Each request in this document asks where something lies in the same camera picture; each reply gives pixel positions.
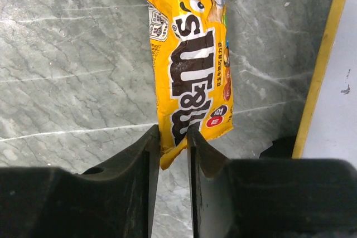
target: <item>plastic packaging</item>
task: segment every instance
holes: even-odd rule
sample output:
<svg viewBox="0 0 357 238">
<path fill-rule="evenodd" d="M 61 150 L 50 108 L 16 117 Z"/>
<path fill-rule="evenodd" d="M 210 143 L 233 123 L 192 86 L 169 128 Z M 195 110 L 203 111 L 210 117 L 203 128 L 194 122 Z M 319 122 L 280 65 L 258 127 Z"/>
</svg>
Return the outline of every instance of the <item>plastic packaging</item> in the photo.
<svg viewBox="0 0 357 238">
<path fill-rule="evenodd" d="M 161 133 L 161 168 L 186 148 L 189 126 L 205 139 L 232 130 L 226 0 L 148 0 Z"/>
</svg>

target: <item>tiled floor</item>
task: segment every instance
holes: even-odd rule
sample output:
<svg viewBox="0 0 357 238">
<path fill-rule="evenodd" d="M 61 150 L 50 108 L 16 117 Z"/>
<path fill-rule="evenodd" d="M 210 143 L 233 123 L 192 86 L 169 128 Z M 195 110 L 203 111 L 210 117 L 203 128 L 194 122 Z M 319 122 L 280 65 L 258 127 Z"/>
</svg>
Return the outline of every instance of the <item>tiled floor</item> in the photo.
<svg viewBox="0 0 357 238">
<path fill-rule="evenodd" d="M 331 0 L 228 0 L 235 129 L 257 157 L 298 128 Z M 72 172 L 157 121 L 145 0 L 0 0 L 0 165 Z M 192 237 L 186 153 L 160 173 L 153 237 Z"/>
</svg>

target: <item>red oval logo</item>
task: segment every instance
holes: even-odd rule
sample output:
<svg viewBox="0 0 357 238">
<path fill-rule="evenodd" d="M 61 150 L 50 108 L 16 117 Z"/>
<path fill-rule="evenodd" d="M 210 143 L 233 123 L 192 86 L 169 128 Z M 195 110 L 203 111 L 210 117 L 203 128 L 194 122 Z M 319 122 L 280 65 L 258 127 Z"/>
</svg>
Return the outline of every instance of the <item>red oval logo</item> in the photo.
<svg viewBox="0 0 357 238">
<path fill-rule="evenodd" d="M 216 125 L 219 125 L 220 123 L 222 123 L 223 121 L 223 117 L 222 116 L 216 116 L 211 118 L 210 120 L 207 121 L 207 127 L 212 128 L 215 127 Z"/>
</svg>

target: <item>yellow border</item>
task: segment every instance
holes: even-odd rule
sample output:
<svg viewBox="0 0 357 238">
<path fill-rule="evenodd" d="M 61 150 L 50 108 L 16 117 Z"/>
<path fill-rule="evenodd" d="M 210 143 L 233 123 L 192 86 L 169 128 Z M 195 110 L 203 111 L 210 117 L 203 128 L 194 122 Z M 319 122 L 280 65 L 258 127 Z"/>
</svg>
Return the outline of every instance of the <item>yellow border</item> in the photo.
<svg viewBox="0 0 357 238">
<path fill-rule="evenodd" d="M 305 146 L 307 133 L 310 128 L 317 98 L 319 97 L 321 84 L 325 76 L 326 67 L 329 62 L 345 1 L 346 0 L 332 0 L 330 14 L 326 22 L 324 36 L 321 41 L 319 54 L 317 55 L 315 71 L 313 72 L 310 89 L 308 91 L 305 108 L 302 113 L 302 119 L 295 141 L 292 154 L 293 158 L 300 158 L 302 156 L 302 151 Z"/>
</svg>

